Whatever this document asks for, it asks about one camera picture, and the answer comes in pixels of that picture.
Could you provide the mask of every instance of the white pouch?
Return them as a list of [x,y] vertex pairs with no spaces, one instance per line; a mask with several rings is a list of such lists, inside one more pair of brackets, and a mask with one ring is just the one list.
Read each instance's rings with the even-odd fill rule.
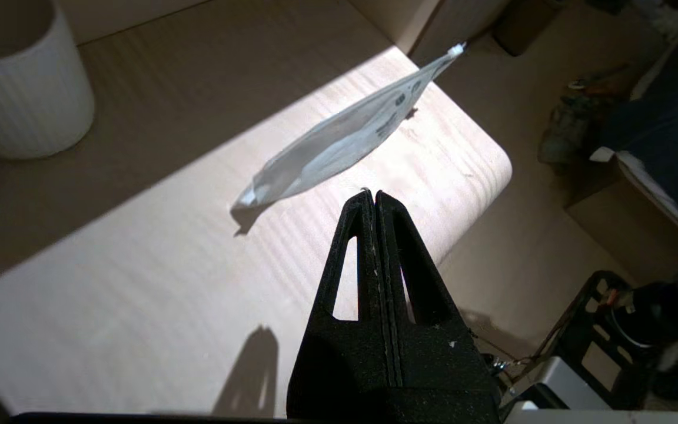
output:
[[465,50],[456,45],[423,69],[317,124],[267,161],[233,210],[264,207],[309,190],[379,147],[409,114],[428,83]]

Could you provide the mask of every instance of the wooden table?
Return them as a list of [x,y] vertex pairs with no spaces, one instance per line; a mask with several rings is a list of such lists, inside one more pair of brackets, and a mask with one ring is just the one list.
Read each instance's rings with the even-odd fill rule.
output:
[[0,272],[46,247],[0,275],[11,413],[283,416],[345,200],[395,196],[439,261],[511,176],[432,84],[375,152],[235,237],[229,207],[267,159],[415,65],[333,0],[216,0],[81,53],[91,132],[0,161]]

